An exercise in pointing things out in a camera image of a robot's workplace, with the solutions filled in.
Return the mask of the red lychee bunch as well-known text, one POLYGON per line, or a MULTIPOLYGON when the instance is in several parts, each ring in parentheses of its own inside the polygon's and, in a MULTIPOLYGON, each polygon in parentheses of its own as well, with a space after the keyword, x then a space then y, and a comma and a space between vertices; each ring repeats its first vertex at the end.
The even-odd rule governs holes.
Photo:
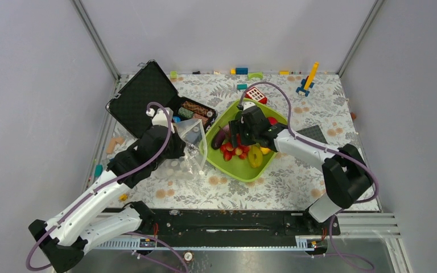
POLYGON ((241 160, 245 160, 248 157, 248 152, 250 151, 251 146, 243 146, 239 145, 236 148, 232 146, 230 142, 226 142, 222 144, 219 148, 222 153, 223 160, 228 162, 233 157, 238 157, 241 160))

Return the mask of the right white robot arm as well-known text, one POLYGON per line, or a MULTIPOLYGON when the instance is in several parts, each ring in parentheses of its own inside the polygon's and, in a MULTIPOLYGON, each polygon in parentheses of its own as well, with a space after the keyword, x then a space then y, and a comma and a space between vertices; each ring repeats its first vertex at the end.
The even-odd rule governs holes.
POLYGON ((232 145, 259 145, 274 152, 282 152, 304 161, 323 174, 326 193, 307 209, 305 230, 318 234, 326 227, 326 220, 337 212, 350 208, 373 185, 358 149, 346 144, 333 148, 302 136, 283 123, 272 124, 262 109, 254 104, 239 111, 229 121, 232 145))

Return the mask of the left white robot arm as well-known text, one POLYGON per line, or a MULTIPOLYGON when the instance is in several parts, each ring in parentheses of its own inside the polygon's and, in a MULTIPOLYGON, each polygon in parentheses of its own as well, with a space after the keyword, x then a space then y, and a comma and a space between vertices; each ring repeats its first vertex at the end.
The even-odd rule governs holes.
POLYGON ((167 159, 184 156, 185 142, 174 125, 153 125, 127 149, 117 153, 106 170, 77 200, 49 220, 28 227, 36 240, 27 258, 30 271, 52 267, 66 272, 96 246, 121 234, 146 234, 155 225, 154 212, 133 201, 119 213, 94 222, 110 202, 151 176, 167 159))

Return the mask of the clear zip top bag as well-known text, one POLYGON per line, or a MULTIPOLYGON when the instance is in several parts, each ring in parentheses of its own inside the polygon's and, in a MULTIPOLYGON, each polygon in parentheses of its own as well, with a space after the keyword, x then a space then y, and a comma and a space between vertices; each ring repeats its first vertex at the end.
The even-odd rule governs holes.
POLYGON ((184 141, 184 155, 178 159, 166 159, 154 175, 160 179, 193 180, 203 173, 207 157, 207 141, 202 121, 196 118, 174 123, 175 134, 184 141))

